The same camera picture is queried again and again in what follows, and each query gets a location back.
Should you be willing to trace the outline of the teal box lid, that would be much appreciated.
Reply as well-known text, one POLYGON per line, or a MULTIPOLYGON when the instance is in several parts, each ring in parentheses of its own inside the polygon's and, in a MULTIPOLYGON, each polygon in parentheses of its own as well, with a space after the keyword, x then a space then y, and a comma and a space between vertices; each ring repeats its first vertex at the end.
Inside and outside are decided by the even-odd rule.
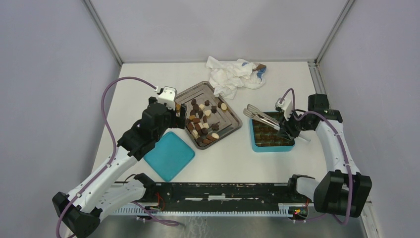
POLYGON ((174 132, 166 133, 144 156, 165 182, 172 181, 195 157, 194 150, 174 132))

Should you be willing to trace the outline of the steel tray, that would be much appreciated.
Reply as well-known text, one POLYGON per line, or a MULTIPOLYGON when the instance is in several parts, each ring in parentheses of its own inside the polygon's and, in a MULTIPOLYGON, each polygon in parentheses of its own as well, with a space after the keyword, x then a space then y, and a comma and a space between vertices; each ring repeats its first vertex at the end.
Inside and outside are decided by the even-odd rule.
POLYGON ((201 150, 209 148, 242 126, 242 121, 227 101, 222 96, 214 96, 213 91, 210 83, 203 81, 179 93, 175 98, 177 104, 187 106, 185 131, 193 144, 201 150), (193 99, 197 100, 194 106, 191 104, 193 99), (227 105, 226 111, 220 108, 221 103, 227 105), (199 108, 200 104, 205 105, 203 111, 199 108), (204 114, 206 110, 212 111, 209 118, 204 114), (217 133, 219 139, 213 138, 212 133, 217 133))

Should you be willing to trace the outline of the steel tongs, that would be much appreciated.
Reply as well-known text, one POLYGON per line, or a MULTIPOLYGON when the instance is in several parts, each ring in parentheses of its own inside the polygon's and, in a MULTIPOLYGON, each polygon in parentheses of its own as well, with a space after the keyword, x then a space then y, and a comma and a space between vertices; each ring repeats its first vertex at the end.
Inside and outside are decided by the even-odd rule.
MULTIPOLYGON (((293 116, 298 117, 299 116, 298 112, 305 113, 306 111, 300 110, 300 109, 295 109, 295 110, 293 110, 290 119, 293 116)), ((275 130, 279 131, 279 121, 284 116, 283 116, 283 112, 276 111, 275 113, 279 115, 279 119, 276 119, 276 118, 270 116, 268 113, 262 112, 256 106, 251 105, 251 104, 248 104, 247 107, 245 109, 243 109, 243 114, 245 116, 249 117, 250 119, 260 121, 260 122, 262 122, 266 125, 269 125, 269 126, 273 127, 275 130)), ((300 138, 301 140, 304 140, 306 142, 311 142, 311 139, 309 137, 301 135, 301 133, 297 138, 300 138)))

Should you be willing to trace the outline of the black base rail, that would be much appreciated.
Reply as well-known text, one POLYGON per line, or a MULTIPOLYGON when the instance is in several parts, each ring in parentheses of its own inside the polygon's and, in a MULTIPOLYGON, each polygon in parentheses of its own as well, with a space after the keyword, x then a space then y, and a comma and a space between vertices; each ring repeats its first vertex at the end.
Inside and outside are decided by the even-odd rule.
POLYGON ((142 205, 163 212, 274 212, 280 204, 303 204, 307 198, 285 183, 163 182, 146 188, 142 205))

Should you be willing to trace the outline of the white crumpled cloth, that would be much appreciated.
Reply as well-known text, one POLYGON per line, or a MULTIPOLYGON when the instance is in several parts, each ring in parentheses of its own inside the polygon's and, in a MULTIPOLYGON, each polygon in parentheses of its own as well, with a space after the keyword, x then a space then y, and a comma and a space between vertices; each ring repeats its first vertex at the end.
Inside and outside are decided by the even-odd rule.
POLYGON ((266 65, 244 59, 219 61, 209 56, 206 68, 210 69, 209 83, 216 97, 234 99, 239 88, 256 90, 266 82, 266 65))

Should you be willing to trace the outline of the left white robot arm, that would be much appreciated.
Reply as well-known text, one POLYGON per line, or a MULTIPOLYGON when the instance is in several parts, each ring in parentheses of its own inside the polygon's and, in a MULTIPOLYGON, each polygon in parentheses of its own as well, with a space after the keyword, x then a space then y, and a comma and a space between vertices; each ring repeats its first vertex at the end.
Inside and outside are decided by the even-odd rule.
POLYGON ((60 225, 65 224, 74 237, 86 238, 115 210, 141 199, 150 202, 156 189, 138 179, 109 192, 114 182, 129 168, 140 161, 162 138, 169 128, 185 128, 187 106, 174 101, 164 102, 149 98, 149 105, 142 117, 119 140, 113 140, 113 152, 90 176, 68 193, 58 192, 52 199, 60 225))

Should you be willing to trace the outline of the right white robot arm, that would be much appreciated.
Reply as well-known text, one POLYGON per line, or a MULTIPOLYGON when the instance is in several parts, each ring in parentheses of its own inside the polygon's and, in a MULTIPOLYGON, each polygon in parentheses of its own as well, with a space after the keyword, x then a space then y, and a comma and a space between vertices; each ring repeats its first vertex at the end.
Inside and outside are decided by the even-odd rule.
POLYGON ((279 120, 279 136, 294 140, 303 131, 314 131, 321 142, 327 173, 321 181, 304 175, 293 175, 286 188, 286 196, 292 202, 304 197, 310 199, 315 210, 344 216, 345 220, 357 218, 365 206, 372 181, 361 174, 349 152, 341 113, 330 108, 325 94, 308 97, 308 108, 300 111, 294 98, 281 97, 275 109, 283 114, 279 120))

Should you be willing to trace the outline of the teal chocolate box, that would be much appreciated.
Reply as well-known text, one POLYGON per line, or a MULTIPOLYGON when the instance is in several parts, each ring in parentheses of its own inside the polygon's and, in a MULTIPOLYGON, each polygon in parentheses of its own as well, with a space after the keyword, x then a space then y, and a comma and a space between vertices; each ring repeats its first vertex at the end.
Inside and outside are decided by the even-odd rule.
POLYGON ((254 152, 288 152, 295 146, 277 135, 278 131, 260 121, 249 119, 251 147, 254 152))

